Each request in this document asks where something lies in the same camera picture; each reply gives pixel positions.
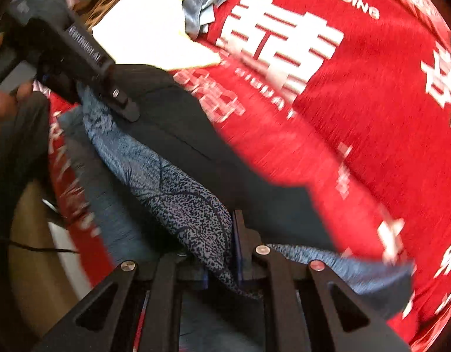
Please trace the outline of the person's left hand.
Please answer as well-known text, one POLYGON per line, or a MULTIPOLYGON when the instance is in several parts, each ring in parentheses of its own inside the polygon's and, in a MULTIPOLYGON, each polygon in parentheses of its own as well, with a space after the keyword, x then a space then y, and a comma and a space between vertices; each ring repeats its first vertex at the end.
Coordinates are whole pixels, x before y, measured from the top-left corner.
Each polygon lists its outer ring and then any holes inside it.
POLYGON ((0 132, 1 125, 16 115, 19 103, 25 100, 32 91, 32 80, 20 84, 13 94, 0 91, 0 132))

